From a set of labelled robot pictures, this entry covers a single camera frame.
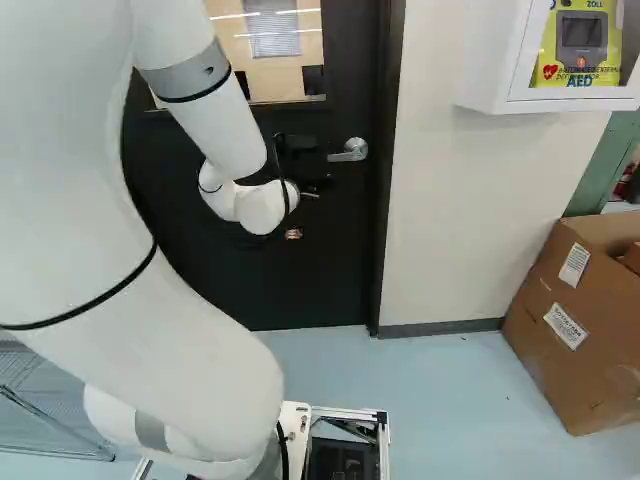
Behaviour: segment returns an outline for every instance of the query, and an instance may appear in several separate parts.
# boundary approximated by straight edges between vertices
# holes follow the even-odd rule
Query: yellow aed device
[[[552,0],[531,86],[617,86],[622,62],[619,1],[624,0]]]

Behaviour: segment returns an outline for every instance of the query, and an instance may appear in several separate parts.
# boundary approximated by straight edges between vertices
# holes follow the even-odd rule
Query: door lever
[[[344,144],[343,153],[332,153],[327,155],[329,163],[337,162],[360,162],[367,158],[369,154],[369,144],[360,137],[353,137]]]

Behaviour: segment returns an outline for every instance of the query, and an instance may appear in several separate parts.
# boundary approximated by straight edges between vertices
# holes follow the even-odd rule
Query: aed screen
[[[602,19],[563,18],[562,45],[564,47],[599,47],[602,45]]]

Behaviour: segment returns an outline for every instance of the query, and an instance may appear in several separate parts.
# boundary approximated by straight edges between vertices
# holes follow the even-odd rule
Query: shipping label
[[[542,318],[573,351],[589,336],[589,332],[578,325],[558,303],[554,303]]]
[[[586,248],[579,243],[574,243],[569,255],[567,255],[567,259],[560,269],[558,278],[573,288],[576,288],[578,283],[580,283],[580,278],[584,273],[584,269],[587,267],[590,256],[591,254]]]

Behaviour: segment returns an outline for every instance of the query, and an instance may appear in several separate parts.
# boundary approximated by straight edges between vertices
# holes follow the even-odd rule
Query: green wall
[[[600,213],[640,142],[640,111],[615,112],[564,215]]]

